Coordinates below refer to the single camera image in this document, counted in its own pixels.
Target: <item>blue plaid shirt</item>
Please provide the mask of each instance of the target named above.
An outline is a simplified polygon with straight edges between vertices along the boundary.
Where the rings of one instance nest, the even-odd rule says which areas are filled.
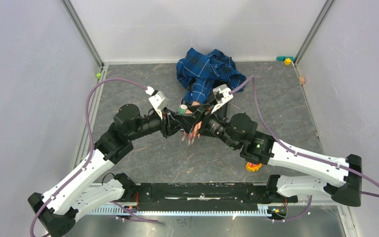
[[[228,82],[233,90],[244,82],[246,77],[236,70],[231,57],[219,50],[214,49],[204,55],[191,48],[185,58],[177,63],[177,79],[184,88],[188,88],[194,80],[191,91],[186,93],[183,100],[190,104],[193,101],[203,104],[212,91],[215,80]]]

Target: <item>metal frame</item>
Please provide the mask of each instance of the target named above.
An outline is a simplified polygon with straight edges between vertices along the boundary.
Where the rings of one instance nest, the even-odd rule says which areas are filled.
[[[303,58],[304,53],[306,52],[307,48],[310,46],[311,41],[313,40],[320,26],[322,25],[323,20],[326,18],[326,15],[328,14],[334,2],[335,0],[326,0],[326,2],[323,4],[323,7],[320,10],[319,14],[317,15],[317,18],[314,21],[313,25],[311,26],[311,29],[306,36],[306,39],[304,39],[304,42],[299,49],[299,52],[294,58],[295,65],[297,65],[300,62],[300,60]]]
[[[88,32],[86,32],[85,27],[83,26],[82,22],[80,21],[80,18],[73,7],[73,4],[70,0],[62,0],[63,6],[65,7],[66,11],[68,12],[69,16],[71,17],[74,25],[76,26],[77,31],[79,32],[80,36],[82,37],[83,41],[85,42],[86,46],[88,47],[89,51],[91,52],[92,57],[94,58],[95,62],[98,64],[100,68],[104,66],[104,62],[102,61],[101,57],[99,56],[97,49],[95,48],[94,44],[92,43],[91,38],[88,35]]]

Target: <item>black cable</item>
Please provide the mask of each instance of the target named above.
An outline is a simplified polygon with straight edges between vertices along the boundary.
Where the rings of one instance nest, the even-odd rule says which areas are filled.
[[[107,173],[107,174],[102,178],[101,185],[104,185],[104,179],[105,179],[105,177],[106,177],[107,175],[109,175],[109,174],[112,174],[113,177],[115,177],[115,174],[113,174],[113,173]]]

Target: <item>purple cable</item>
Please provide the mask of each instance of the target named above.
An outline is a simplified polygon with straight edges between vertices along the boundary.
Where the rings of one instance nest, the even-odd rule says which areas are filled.
[[[253,90],[254,90],[254,99],[255,99],[255,105],[256,105],[256,109],[257,109],[257,112],[258,112],[258,115],[259,115],[259,118],[261,119],[261,122],[262,124],[264,125],[265,129],[271,134],[271,136],[274,138],[274,140],[283,148],[285,148],[286,150],[288,150],[289,152],[295,154],[296,151],[292,150],[291,148],[287,147],[284,143],[281,142],[280,139],[278,139],[277,135],[275,135],[275,133],[272,132],[272,130],[266,125],[265,121],[264,121],[264,118],[262,117],[261,115],[261,111],[259,110],[259,105],[258,105],[258,97],[256,95],[256,85],[255,85],[255,80],[253,80],[253,83],[252,83],[252,86],[253,86]],[[304,158],[308,158],[308,159],[312,159],[312,160],[315,160],[315,161],[319,161],[319,162],[322,162],[322,163],[325,163],[325,164],[329,164],[329,165],[333,165],[333,166],[337,166],[338,164],[334,163],[334,162],[330,162],[330,161],[327,161],[327,160],[324,160],[324,159],[319,159],[319,158],[316,158],[316,157],[313,157],[311,155],[307,155],[307,154],[304,154],[304,153],[300,153],[298,152],[297,153],[298,156],[302,156]],[[340,165],[339,166],[340,168],[344,169],[344,170],[347,170],[351,173],[354,173],[366,180],[368,180],[369,182],[371,182],[372,184],[376,185],[378,188],[379,188],[379,183],[376,182],[375,180],[373,180],[372,178],[368,177],[367,175],[363,174],[363,173],[360,173],[354,169],[351,169],[349,167],[346,167],[344,165]],[[373,197],[377,197],[379,198],[379,194],[374,194],[374,193],[370,193],[370,192],[363,192],[361,191],[361,194],[364,194],[364,195],[369,195],[369,196],[373,196]]]
[[[249,83],[250,81],[252,81],[253,79],[255,79],[254,76],[250,76],[248,77],[244,82],[242,82],[242,84],[240,84],[238,87],[236,87],[234,90],[232,90],[231,92],[229,92],[229,94],[234,94],[236,92],[238,92],[240,89],[242,89],[247,83]]]
[[[138,219],[138,220],[125,219],[125,221],[159,223],[158,220],[148,220],[148,219],[141,218],[140,216],[137,216],[137,215],[133,214],[131,211],[127,210],[127,208],[123,207],[122,205],[120,205],[119,203],[117,203],[117,202],[115,202],[115,201],[110,201],[110,202],[111,202],[112,204],[115,204],[115,205],[117,205],[118,207],[120,207],[123,211],[127,212],[128,214],[130,214],[130,216],[132,216],[132,217]]]
[[[147,90],[147,86],[143,86],[135,81],[132,81],[132,80],[129,80],[129,79],[124,79],[124,78],[114,78],[114,79],[107,79],[107,80],[104,80],[104,81],[101,81],[99,82],[98,84],[96,84],[92,89],[91,91],[89,92],[88,94],[88,98],[86,98],[86,103],[85,103],[85,120],[86,120],[86,129],[88,131],[88,134],[89,134],[89,143],[91,146],[93,146],[94,144],[94,139],[92,138],[92,131],[91,131],[91,123],[89,122],[89,102],[91,100],[91,97],[92,95],[94,94],[95,90],[101,86],[102,84],[104,83],[107,83],[109,81],[113,81],[113,80],[116,80],[116,81],[125,81],[125,82],[128,82],[128,83],[131,83],[133,85],[136,85],[138,87],[140,87],[141,89],[143,90]],[[91,151],[89,152],[89,156],[88,156],[88,159],[86,160],[85,164],[82,166],[82,168],[86,169],[86,167],[88,166],[88,164],[91,162],[91,159],[92,159],[92,156],[94,154],[94,149],[91,149]],[[80,173],[82,172],[82,169],[79,169],[70,179],[68,179],[63,185],[61,185],[53,194],[52,196],[53,197],[56,197],[72,180],[74,180]],[[31,222],[31,225],[30,225],[30,236],[31,237],[36,237],[34,235],[34,225],[36,224],[36,221],[38,219],[38,217],[40,216],[40,214],[43,212],[44,208],[51,202],[51,199],[49,198],[41,207],[40,209],[37,211],[37,213],[35,214],[34,218],[33,218],[33,221]]]

